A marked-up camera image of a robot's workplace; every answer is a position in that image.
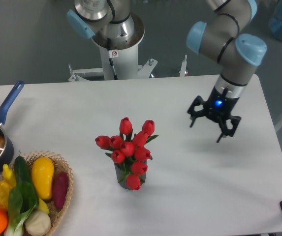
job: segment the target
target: warning sticker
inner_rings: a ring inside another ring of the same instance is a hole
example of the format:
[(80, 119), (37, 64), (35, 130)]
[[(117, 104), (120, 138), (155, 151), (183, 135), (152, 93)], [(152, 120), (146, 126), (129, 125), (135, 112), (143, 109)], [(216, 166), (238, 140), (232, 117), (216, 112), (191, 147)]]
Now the warning sticker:
[(117, 58), (119, 56), (118, 50), (110, 50), (109, 58)]

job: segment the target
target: blue led light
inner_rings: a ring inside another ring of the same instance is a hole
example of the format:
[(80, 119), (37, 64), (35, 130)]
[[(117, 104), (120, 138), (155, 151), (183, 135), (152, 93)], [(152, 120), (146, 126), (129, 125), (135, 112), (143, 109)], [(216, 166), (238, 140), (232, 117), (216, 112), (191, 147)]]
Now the blue led light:
[(215, 101), (215, 106), (219, 107), (223, 104), (223, 102), (221, 100), (216, 100)]

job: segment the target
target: white table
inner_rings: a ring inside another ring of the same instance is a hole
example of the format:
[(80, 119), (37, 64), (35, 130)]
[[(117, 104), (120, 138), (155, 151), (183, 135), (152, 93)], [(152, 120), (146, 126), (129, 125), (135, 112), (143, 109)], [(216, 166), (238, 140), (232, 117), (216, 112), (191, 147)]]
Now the white table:
[[(233, 115), (233, 138), (187, 109), (208, 98), (218, 76), (25, 85), (4, 126), (18, 150), (61, 154), (74, 173), (74, 194), (55, 235), (230, 236), (282, 231), (282, 153), (262, 88), (254, 76)], [(0, 104), (12, 86), (0, 86)], [(117, 184), (98, 135), (134, 131), (152, 119), (159, 137), (145, 185)]]

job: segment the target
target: blue joint cap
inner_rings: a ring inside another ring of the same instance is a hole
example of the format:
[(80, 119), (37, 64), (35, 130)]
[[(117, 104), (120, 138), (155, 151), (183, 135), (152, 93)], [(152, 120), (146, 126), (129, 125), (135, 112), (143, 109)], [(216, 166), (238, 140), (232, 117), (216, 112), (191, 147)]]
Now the blue joint cap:
[(235, 42), (240, 56), (251, 65), (259, 66), (267, 51), (266, 43), (251, 34), (241, 34)]
[(257, 3), (256, 3), (255, 0), (248, 0), (248, 2), (250, 4), (250, 8), (251, 8), (251, 19), (250, 19), (250, 21), (251, 21), (257, 13), (258, 6), (257, 6)]
[(205, 28), (206, 23), (199, 21), (192, 26), (187, 36), (187, 47), (197, 54), (200, 53)]
[(67, 20), (73, 29), (83, 38), (91, 38), (95, 35), (92, 29), (72, 10), (66, 14)]

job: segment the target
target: cable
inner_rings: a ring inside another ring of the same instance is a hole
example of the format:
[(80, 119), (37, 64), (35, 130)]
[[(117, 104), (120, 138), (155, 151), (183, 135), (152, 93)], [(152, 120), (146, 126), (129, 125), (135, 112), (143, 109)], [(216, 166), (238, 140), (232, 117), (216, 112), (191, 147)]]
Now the cable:
[[(107, 38), (107, 50), (110, 51), (110, 43), (111, 43), (111, 39)], [(112, 58), (109, 56), (109, 63), (111, 65), (112, 71), (113, 71), (113, 76), (115, 78), (115, 80), (118, 80), (118, 76), (115, 70), (115, 66), (113, 64)]]

